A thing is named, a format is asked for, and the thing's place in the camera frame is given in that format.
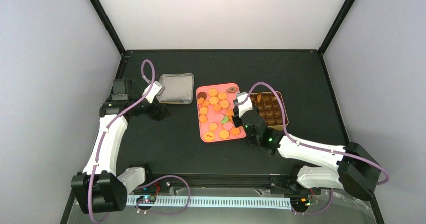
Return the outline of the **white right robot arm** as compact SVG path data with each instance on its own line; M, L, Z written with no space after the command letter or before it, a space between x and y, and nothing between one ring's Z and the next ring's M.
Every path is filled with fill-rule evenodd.
M255 107L248 110L235 107L232 119L244 129L249 144L270 155L279 153L283 158L307 163L306 166L295 167L295 174L287 177L286 186L290 192L333 188L344 190L363 201L373 199L381 171L377 161L358 143L334 146L286 134L269 127Z

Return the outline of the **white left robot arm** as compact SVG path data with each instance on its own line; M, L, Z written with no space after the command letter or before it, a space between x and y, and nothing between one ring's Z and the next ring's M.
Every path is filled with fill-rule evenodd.
M98 136L90 159L71 180L72 192L84 214L122 211L128 194L146 181L146 165L131 166L118 174L117 157L130 119L145 114L160 121L171 114L157 100L163 90L158 81L144 90L130 79L113 81L112 93L99 111Z

